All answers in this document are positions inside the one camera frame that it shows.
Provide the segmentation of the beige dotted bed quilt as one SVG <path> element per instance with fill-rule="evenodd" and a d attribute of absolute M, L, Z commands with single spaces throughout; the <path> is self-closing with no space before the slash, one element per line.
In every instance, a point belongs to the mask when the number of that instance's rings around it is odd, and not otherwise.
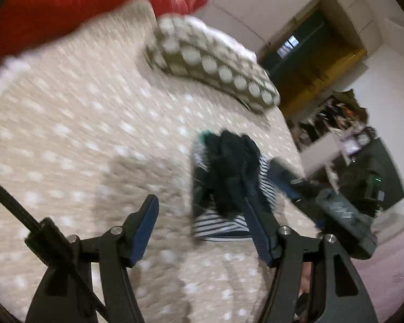
<path fill-rule="evenodd" d="M 130 280 L 147 322 L 255 322 L 271 273 L 251 241 L 197 242 L 191 230 L 193 142 L 247 134 L 301 170 L 279 109 L 264 116 L 145 60 L 155 27 L 130 0 L 0 73 L 0 184 L 36 219 L 90 238 L 122 224 L 148 194 L 160 214 Z"/>

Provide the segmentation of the olive hedgehog bolster pillow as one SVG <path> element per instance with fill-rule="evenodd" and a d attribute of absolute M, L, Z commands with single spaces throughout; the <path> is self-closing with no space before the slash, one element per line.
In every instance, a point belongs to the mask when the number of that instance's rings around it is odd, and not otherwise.
<path fill-rule="evenodd" d="M 280 104 L 280 95 L 256 54 L 191 15 L 163 15 L 147 42 L 150 67 L 203 82 L 256 113 Z"/>

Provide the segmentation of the dark navy striped pants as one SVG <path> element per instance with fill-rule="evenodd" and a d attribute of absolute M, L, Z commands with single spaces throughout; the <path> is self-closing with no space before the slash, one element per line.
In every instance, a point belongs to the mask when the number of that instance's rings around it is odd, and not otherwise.
<path fill-rule="evenodd" d="M 254 201 L 267 212 L 279 191 L 268 179 L 269 162 L 246 135 L 204 131 L 193 141 L 193 236 L 202 241 L 251 239 L 242 208 Z"/>

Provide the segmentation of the white wardrobe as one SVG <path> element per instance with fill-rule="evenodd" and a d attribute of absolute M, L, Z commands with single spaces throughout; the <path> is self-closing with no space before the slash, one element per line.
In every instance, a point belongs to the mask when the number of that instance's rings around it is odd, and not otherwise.
<path fill-rule="evenodd" d="M 317 4 L 318 0 L 208 0 L 196 12 L 208 26 L 225 32 L 246 48 L 257 52 L 272 41 L 292 20 Z M 326 0 L 323 7 L 338 8 L 346 25 L 358 34 L 368 55 L 382 45 L 382 35 L 365 0 Z"/>

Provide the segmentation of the white shelf unit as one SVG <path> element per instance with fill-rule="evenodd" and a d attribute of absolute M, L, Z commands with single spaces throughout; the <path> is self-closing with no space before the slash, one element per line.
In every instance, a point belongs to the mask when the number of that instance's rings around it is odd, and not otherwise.
<path fill-rule="evenodd" d="M 350 165 L 353 156 L 378 137 L 368 122 L 367 109 L 352 89 L 333 92 L 302 120 L 288 120 L 305 174 L 315 175 L 325 168 L 340 171 Z"/>

